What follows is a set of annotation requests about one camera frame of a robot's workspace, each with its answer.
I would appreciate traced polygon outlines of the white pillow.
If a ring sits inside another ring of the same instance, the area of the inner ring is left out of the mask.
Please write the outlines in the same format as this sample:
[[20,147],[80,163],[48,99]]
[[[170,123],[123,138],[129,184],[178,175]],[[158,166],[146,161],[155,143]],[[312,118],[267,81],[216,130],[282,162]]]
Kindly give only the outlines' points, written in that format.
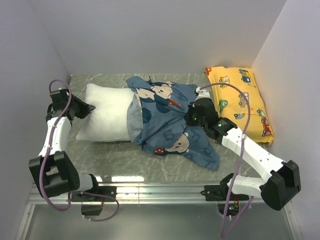
[[134,92],[129,88],[86,86],[85,102],[95,107],[85,117],[76,135],[78,141],[129,141],[127,111]]

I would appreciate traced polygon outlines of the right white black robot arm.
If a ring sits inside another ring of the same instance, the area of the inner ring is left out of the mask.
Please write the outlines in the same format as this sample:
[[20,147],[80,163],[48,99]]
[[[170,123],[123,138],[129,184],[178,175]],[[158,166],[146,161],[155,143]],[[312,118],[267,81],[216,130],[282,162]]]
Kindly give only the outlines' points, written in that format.
[[301,191],[299,166],[272,155],[246,136],[231,120],[215,117],[211,99],[191,102],[185,115],[186,124],[201,127],[207,136],[233,151],[250,165],[259,177],[231,173],[223,178],[216,191],[211,193],[217,201],[262,198],[272,209],[279,211]]

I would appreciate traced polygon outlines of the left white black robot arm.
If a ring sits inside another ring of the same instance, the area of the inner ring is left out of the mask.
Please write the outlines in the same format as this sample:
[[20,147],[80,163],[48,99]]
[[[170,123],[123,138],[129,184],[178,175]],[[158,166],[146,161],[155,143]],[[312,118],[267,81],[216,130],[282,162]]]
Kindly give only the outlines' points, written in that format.
[[70,94],[68,89],[50,93],[52,103],[46,115],[47,134],[38,157],[29,161],[28,167],[39,192],[47,198],[69,192],[83,191],[89,201],[101,195],[93,174],[79,175],[66,153],[68,136],[74,118],[84,119],[95,107]]

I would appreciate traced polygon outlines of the blue cartoon mouse pillowcase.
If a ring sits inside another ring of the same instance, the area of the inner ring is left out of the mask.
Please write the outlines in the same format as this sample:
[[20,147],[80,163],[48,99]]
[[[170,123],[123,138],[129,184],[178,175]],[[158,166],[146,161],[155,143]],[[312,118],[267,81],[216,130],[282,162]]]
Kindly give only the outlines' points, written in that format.
[[127,109],[130,140],[157,156],[181,155],[199,166],[218,170],[220,158],[199,126],[188,126],[184,116],[196,100],[195,84],[152,82],[139,76],[126,81],[133,91]]

